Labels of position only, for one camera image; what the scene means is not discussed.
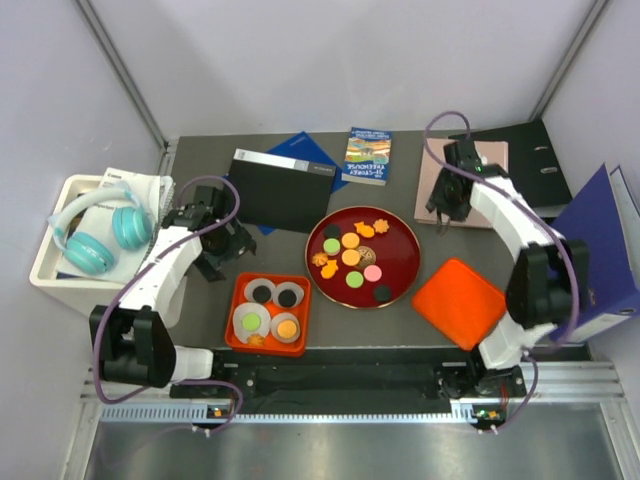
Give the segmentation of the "metal tongs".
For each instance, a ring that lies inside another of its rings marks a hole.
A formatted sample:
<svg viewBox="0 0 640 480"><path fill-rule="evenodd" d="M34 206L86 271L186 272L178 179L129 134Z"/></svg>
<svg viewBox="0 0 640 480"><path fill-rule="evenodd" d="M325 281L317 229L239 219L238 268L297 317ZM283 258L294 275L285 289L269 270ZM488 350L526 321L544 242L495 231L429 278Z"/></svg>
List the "metal tongs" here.
<svg viewBox="0 0 640 480"><path fill-rule="evenodd" d="M436 232L439 236L443 236L447 233L450 223L451 219L449 216L440 210L436 211Z"/></svg>

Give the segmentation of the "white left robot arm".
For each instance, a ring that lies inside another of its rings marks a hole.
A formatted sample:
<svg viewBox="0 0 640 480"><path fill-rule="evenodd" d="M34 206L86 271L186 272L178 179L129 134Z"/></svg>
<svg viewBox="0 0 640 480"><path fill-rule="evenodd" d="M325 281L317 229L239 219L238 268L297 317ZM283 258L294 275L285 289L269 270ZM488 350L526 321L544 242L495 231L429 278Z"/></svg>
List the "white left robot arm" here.
<svg viewBox="0 0 640 480"><path fill-rule="evenodd" d="M212 351L180 347L169 331L178 321L184 277L196 268L208 282L223 279L223 267L256 242L238 220L240 197L226 182L221 189L192 180L192 202L163 219L147 259L107 306L90 314L92 374L100 398L103 382L135 386L137 391L169 384L194 385L205 396L226 387L225 370L214 364Z"/></svg>

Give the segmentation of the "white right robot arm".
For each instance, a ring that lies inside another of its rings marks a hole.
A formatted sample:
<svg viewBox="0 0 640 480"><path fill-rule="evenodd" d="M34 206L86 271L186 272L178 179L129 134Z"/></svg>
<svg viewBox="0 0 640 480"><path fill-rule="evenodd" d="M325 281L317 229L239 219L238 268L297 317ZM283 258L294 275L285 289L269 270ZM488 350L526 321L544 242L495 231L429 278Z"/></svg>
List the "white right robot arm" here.
<svg viewBox="0 0 640 480"><path fill-rule="evenodd" d="M562 328L565 343L584 308L589 249L547 225L515 188L507 171L482 159L473 141L451 142L440 153L424 141L425 153L439 165L426 209L437 220L462 223L471 211L483 216L506 245L513 270L505 291L506 311L472 352L479 363L467 370L469 388L487 396L504 380L502 370L516 366L534 345Z"/></svg>

